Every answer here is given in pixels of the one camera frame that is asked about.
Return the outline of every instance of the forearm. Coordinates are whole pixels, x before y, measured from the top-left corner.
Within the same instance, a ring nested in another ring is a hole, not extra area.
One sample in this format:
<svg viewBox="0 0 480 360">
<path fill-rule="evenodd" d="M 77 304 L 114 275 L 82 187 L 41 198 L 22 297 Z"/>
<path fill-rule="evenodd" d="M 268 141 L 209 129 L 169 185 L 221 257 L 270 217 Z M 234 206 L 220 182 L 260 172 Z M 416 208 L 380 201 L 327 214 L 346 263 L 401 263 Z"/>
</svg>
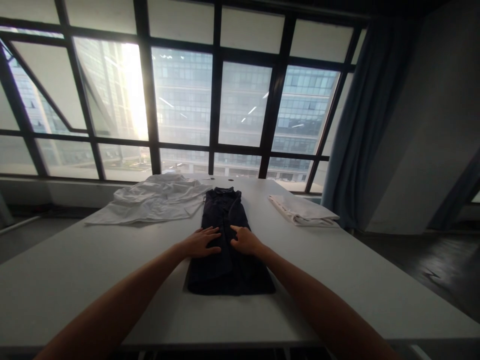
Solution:
<svg viewBox="0 0 480 360">
<path fill-rule="evenodd" d="M 72 320 L 35 359 L 105 359 L 184 258 L 182 247 L 174 245 L 130 274 Z"/>
<path fill-rule="evenodd" d="M 339 359 L 399 359 L 387 342 L 345 301 L 273 250 L 257 257 L 285 287 L 327 348 Z"/>
</svg>

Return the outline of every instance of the curtain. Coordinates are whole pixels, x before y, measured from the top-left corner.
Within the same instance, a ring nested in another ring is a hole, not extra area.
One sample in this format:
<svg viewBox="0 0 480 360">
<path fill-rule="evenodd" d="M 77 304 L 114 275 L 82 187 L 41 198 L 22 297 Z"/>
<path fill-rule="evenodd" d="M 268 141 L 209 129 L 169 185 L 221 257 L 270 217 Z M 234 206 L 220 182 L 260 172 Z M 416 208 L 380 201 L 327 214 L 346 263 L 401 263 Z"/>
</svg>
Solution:
<svg viewBox="0 0 480 360">
<path fill-rule="evenodd" d="M 460 214 L 462 207 L 470 199 L 479 180 L 480 148 L 441 203 L 428 227 L 436 230 L 449 230 Z"/>
<path fill-rule="evenodd" d="M 368 26 L 338 124 L 321 204 L 356 229 L 370 165 L 399 96 L 418 20 L 377 18 Z"/>
</svg>

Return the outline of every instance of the floor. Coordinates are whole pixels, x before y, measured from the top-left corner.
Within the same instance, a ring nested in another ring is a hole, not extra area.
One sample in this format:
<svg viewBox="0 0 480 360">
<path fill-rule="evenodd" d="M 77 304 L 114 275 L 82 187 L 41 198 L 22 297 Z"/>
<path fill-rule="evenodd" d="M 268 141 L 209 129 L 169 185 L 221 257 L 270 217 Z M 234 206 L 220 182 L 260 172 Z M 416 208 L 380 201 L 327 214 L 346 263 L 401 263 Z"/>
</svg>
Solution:
<svg viewBox="0 0 480 360">
<path fill-rule="evenodd" d="M 56 233 L 72 226 L 77 218 L 41 218 L 0 236 L 0 265 Z"/>
<path fill-rule="evenodd" d="M 418 282 L 480 323 L 479 235 L 366 234 L 356 237 Z M 436 359 L 480 359 L 480 343 L 423 343 Z"/>
</svg>

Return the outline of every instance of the dark shirt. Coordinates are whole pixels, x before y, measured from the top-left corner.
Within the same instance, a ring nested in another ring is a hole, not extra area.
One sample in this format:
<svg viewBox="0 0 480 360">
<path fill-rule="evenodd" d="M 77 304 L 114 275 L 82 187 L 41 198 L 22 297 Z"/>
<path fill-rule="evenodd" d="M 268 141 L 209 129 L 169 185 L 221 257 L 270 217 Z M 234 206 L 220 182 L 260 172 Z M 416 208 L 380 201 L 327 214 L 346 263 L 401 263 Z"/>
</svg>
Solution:
<svg viewBox="0 0 480 360">
<path fill-rule="evenodd" d="M 267 267 L 256 257 L 236 251 L 230 244 L 237 236 L 230 225 L 250 229 L 242 205 L 242 193 L 234 191 L 233 187 L 216 187 L 206 193 L 201 227 L 219 228 L 221 236 L 207 247 L 220 247 L 221 252 L 191 260 L 188 290 L 201 295 L 274 293 L 275 286 Z"/>
</svg>

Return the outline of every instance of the window pane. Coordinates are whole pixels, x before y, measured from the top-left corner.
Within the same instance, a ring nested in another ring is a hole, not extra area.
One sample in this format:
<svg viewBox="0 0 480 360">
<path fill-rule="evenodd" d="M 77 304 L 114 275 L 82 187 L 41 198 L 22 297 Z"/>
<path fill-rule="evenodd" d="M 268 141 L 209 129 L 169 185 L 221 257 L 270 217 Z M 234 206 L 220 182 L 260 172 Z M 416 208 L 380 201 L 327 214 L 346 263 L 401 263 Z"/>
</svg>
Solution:
<svg viewBox="0 0 480 360">
<path fill-rule="evenodd" d="M 132 0 L 65 0 L 70 25 L 136 34 Z"/>
<path fill-rule="evenodd" d="M 325 177 L 327 176 L 327 169 L 329 167 L 328 161 L 320 161 L 316 168 L 315 177 L 311 183 L 311 193 L 323 193 L 325 185 Z"/>
<path fill-rule="evenodd" d="M 0 135 L 0 173 L 37 175 L 22 137 Z"/>
<path fill-rule="evenodd" d="M 148 147 L 99 144 L 107 180 L 141 182 L 152 175 Z"/>
<path fill-rule="evenodd" d="M 297 20 L 290 55 L 343 63 L 353 32 L 352 27 Z"/>
<path fill-rule="evenodd" d="M 266 174 L 288 191 L 304 192 L 313 161 L 271 157 Z"/>
<path fill-rule="evenodd" d="M 332 146 L 334 144 L 334 139 L 337 134 L 337 129 L 339 127 L 340 118 L 342 117 L 342 112 L 344 111 L 345 101 L 349 94 L 350 86 L 352 85 L 352 79 L 354 75 L 352 73 L 347 74 L 345 79 L 345 84 L 343 84 L 343 89 L 341 90 L 340 99 L 338 99 L 338 105 L 336 106 L 335 115 L 331 122 L 330 130 L 328 131 L 328 136 L 326 137 L 325 146 L 322 151 L 322 155 L 330 156 L 332 152 Z"/>
<path fill-rule="evenodd" d="M 284 16 L 223 7 L 220 46 L 278 54 Z"/>
<path fill-rule="evenodd" d="M 233 178 L 258 178 L 261 156 L 215 153 L 213 174 Z"/>
<path fill-rule="evenodd" d="M 12 45 L 72 128 L 85 130 L 84 114 L 65 47 L 13 41 Z"/>
<path fill-rule="evenodd" d="M 208 174 L 208 151 L 160 149 L 162 174 Z"/>
<path fill-rule="evenodd" d="M 213 56 L 159 47 L 151 54 L 160 141 L 208 145 Z"/>
<path fill-rule="evenodd" d="M 223 63 L 219 143 L 260 146 L 271 75 L 270 67 Z"/>
<path fill-rule="evenodd" d="M 139 46 L 80 37 L 74 43 L 96 134 L 148 140 Z"/>
<path fill-rule="evenodd" d="M 60 24 L 55 0 L 1 0 L 0 17 Z"/>
<path fill-rule="evenodd" d="M 98 179 L 89 142 L 36 139 L 50 176 Z"/>
<path fill-rule="evenodd" d="M 316 154 L 339 74 L 300 66 L 287 68 L 273 151 Z"/>
<path fill-rule="evenodd" d="M 5 94 L 4 87 L 0 83 L 0 129 L 4 130 L 19 130 L 17 120 L 15 120 L 14 113 L 10 107 L 9 100 Z"/>
<path fill-rule="evenodd" d="M 367 29 L 363 29 L 360 32 L 360 37 L 358 38 L 358 42 L 356 44 L 355 52 L 353 53 L 353 58 L 351 59 L 352 64 L 356 64 L 359 60 L 360 50 L 362 50 L 362 46 L 364 45 L 365 35 L 367 35 Z"/>
<path fill-rule="evenodd" d="M 148 0 L 153 37 L 214 43 L 214 5 L 177 0 Z"/>
<path fill-rule="evenodd" d="M 86 133 L 70 132 L 60 117 L 49 105 L 30 77 L 10 53 L 3 49 L 8 59 L 11 74 L 20 94 L 31 127 L 35 133 L 85 136 Z"/>
</svg>

